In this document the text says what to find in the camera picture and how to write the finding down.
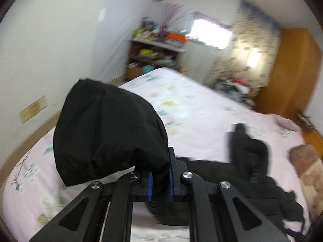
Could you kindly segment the brown plush blanket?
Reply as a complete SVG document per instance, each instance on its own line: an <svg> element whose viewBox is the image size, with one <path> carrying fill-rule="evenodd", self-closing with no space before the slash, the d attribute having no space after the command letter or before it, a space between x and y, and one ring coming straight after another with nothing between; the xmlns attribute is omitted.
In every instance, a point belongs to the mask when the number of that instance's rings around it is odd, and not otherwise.
<svg viewBox="0 0 323 242"><path fill-rule="evenodd" d="M322 159L312 144L293 147L289 160L301 182L309 217L312 222L322 213Z"/></svg>

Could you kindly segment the black puffer jacket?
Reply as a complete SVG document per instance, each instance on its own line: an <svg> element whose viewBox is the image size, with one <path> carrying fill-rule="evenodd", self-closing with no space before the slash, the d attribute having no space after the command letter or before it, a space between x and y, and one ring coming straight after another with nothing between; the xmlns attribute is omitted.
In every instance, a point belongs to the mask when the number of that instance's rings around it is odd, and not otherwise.
<svg viewBox="0 0 323 242"><path fill-rule="evenodd" d="M151 171L155 190L149 211L160 224L187 226L185 203L168 202L168 135L153 106L132 92L90 79L79 80L66 97L53 138L56 170L66 186L102 179L135 167ZM284 221L304 223L294 192L267 174L268 149L243 124L229 135L228 163L184 159L189 171L218 184L230 182L281 231Z"/></svg>

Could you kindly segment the orange plastic box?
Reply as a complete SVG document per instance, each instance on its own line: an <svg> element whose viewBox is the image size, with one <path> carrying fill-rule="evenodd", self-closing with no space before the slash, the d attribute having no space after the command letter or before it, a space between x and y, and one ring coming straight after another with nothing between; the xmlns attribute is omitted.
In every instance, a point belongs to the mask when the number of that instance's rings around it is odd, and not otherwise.
<svg viewBox="0 0 323 242"><path fill-rule="evenodd" d="M180 42L183 42L183 43L186 43L187 40L188 40L185 35L182 35L182 34L176 33L176 32L168 32L166 37L168 39L180 41Z"/></svg>

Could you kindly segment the pink floral bed sheet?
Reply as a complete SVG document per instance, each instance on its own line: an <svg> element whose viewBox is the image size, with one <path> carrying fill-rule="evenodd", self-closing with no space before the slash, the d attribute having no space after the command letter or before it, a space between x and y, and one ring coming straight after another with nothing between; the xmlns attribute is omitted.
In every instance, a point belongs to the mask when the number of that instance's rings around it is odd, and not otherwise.
<svg viewBox="0 0 323 242"><path fill-rule="evenodd" d="M178 157L228 162L228 136L237 123L269 151L268 175L307 207L289 151L302 145L300 132L283 129L264 115L224 97L185 75L159 68L123 85L150 102L160 115ZM1 217L18 241L29 241L84 185L66 187L55 168L50 130L14 166L4 186Z"/></svg>

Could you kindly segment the purple branch decoration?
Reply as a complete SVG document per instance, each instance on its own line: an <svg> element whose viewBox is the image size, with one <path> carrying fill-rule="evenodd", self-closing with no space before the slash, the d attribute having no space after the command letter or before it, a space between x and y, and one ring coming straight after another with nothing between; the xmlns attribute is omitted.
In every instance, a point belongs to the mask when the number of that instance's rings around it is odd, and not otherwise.
<svg viewBox="0 0 323 242"><path fill-rule="evenodd" d="M194 10L186 4L161 2L158 4L159 25L161 31L184 32Z"/></svg>

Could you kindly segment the floral curtain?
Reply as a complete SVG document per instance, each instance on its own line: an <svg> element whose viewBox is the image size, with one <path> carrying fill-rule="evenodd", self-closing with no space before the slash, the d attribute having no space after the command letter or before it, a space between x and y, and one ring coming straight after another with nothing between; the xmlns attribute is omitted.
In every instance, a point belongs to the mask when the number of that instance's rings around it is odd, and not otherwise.
<svg viewBox="0 0 323 242"><path fill-rule="evenodd" d="M281 42L281 24L242 0L230 30L231 40L220 50L203 84L211 87L217 79L241 79L255 97L269 84Z"/></svg>

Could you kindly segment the beige wall socket plate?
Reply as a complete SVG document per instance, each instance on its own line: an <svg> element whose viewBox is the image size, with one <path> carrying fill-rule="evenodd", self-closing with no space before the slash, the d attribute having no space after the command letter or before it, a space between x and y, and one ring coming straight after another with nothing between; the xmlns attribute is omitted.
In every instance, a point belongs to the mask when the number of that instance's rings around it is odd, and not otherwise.
<svg viewBox="0 0 323 242"><path fill-rule="evenodd" d="M22 123L27 122L29 119L36 116L39 112L48 106L46 96L41 97L31 105L22 110L19 115Z"/></svg>

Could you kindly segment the wooden wardrobe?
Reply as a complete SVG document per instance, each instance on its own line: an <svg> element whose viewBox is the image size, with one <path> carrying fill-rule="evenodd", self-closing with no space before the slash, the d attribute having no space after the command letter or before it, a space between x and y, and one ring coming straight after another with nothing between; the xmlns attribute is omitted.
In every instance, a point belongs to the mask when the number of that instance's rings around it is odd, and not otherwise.
<svg viewBox="0 0 323 242"><path fill-rule="evenodd" d="M295 120L305 111L318 78L322 52L306 29L283 29L268 86L254 110Z"/></svg>

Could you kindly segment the pile of clothes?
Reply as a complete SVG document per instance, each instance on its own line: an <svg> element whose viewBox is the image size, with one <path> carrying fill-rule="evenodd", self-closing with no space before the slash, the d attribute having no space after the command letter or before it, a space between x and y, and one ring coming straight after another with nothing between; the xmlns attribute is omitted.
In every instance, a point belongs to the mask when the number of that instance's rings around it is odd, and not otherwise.
<svg viewBox="0 0 323 242"><path fill-rule="evenodd" d="M250 96L252 89L247 85L241 84L240 82L234 82L230 79L216 79L211 86L211 89L221 93L233 101L244 104L250 109L253 109L256 106L254 100Z"/></svg>

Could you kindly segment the wooden storage shelf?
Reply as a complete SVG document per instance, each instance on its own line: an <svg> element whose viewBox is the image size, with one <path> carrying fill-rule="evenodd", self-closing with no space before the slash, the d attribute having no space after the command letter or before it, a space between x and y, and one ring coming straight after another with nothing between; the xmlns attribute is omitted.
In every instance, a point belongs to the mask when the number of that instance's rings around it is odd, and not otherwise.
<svg viewBox="0 0 323 242"><path fill-rule="evenodd" d="M125 80L130 81L157 68L180 70L185 49L167 43L131 39L125 67Z"/></svg>

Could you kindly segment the white cabinet under window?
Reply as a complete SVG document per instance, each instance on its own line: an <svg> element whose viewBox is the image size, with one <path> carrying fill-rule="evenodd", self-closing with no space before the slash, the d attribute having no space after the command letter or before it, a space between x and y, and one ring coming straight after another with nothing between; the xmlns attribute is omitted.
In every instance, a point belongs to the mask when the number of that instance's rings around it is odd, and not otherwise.
<svg viewBox="0 0 323 242"><path fill-rule="evenodd" d="M218 60L221 50L195 41L186 44L181 72L187 77L203 84L208 72Z"/></svg>

